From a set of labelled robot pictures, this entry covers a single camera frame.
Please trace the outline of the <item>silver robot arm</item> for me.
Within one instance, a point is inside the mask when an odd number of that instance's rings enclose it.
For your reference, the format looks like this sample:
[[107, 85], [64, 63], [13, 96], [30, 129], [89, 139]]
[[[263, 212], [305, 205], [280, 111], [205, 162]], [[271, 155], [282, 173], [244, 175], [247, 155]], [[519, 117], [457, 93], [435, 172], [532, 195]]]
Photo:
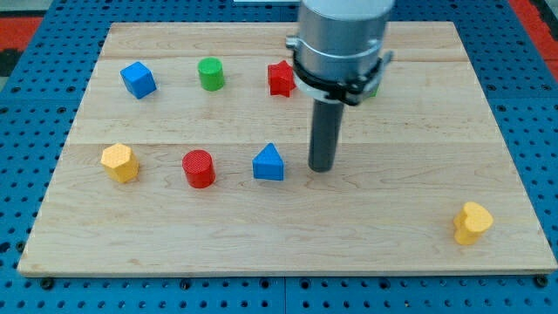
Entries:
[[364, 76], [376, 65], [394, 0], [302, 0], [294, 60], [328, 81]]

